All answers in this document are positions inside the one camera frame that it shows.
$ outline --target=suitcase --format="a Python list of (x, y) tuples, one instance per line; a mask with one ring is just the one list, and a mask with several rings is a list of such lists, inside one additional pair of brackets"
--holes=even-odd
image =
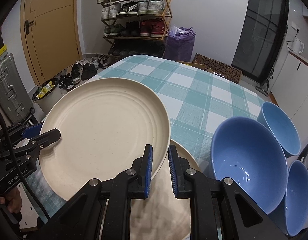
[(12, 123), (22, 122), (33, 103), (15, 66), (13, 54), (0, 56), (0, 105)]

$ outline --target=white cabinet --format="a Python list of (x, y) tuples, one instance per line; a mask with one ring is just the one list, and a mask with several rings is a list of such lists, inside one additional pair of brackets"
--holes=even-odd
[(308, 143), (308, 96), (292, 117), (292, 122), (298, 131), (301, 149), (303, 149)]
[(279, 107), (292, 118), (308, 96), (308, 66), (288, 54), (272, 93)]

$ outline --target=trash can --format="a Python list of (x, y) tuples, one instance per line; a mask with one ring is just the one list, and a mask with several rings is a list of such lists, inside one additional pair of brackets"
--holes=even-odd
[(172, 26), (166, 41), (164, 58), (190, 62), (195, 43), (196, 33), (193, 28)]
[(37, 103), (44, 114), (48, 114), (52, 107), (62, 98), (61, 90), (58, 86), (58, 79), (52, 78), (43, 83), (32, 96), (32, 101)]

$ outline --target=beige plate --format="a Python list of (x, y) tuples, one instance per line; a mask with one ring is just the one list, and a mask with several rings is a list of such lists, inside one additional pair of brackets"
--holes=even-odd
[(152, 179), (170, 140), (170, 122), (159, 97), (145, 85), (103, 78), (67, 93), (52, 108), (41, 133), (57, 128), (60, 141), (41, 151), (40, 167), (49, 186), (69, 200), (91, 178), (114, 178), (153, 146)]
[[(186, 158), (191, 166), (200, 171), (195, 159), (177, 142), (179, 157)], [(151, 181), (147, 200), (132, 200), (130, 239), (134, 240), (181, 240), (191, 231), (190, 200), (176, 199), (166, 157), (156, 177)]]

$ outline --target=human hand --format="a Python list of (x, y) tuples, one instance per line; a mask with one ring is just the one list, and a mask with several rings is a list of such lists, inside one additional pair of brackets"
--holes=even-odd
[(19, 213), (22, 207), (22, 199), (19, 190), (15, 187), (4, 197), (0, 197), (0, 204), (5, 204), (5, 201), (9, 201), (7, 206), (8, 211), (11, 213)]

